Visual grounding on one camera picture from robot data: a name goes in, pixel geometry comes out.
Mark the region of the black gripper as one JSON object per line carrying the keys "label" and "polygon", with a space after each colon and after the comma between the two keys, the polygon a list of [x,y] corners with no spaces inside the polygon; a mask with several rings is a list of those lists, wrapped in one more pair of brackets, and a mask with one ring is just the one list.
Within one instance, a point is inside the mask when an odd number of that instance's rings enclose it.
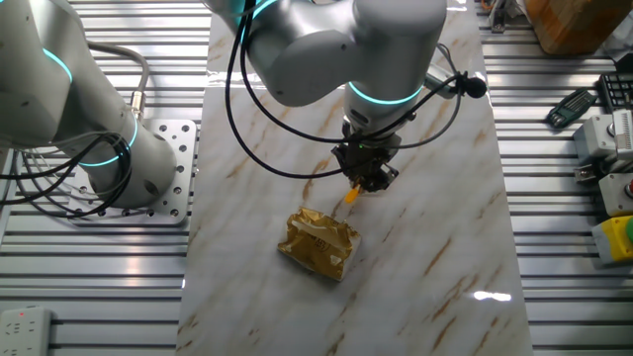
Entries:
{"label": "black gripper", "polygon": [[363,190],[374,193],[387,190],[399,176],[400,172],[390,165],[390,161],[395,157],[401,143],[402,138],[391,133],[385,137],[341,143],[331,153],[351,188],[359,186],[358,173],[364,173]]}

